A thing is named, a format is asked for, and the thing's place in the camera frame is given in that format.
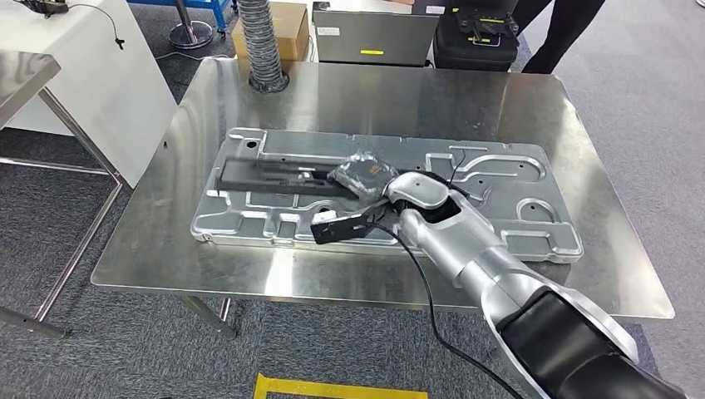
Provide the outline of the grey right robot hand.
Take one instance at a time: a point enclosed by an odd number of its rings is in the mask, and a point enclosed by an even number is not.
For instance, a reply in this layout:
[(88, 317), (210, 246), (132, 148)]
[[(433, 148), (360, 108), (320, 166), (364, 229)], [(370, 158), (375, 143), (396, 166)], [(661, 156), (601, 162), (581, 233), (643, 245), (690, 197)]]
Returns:
[(371, 152), (358, 152), (347, 157), (327, 174), (328, 180), (340, 184), (363, 203), (372, 203), (384, 196), (388, 184), (399, 171)]

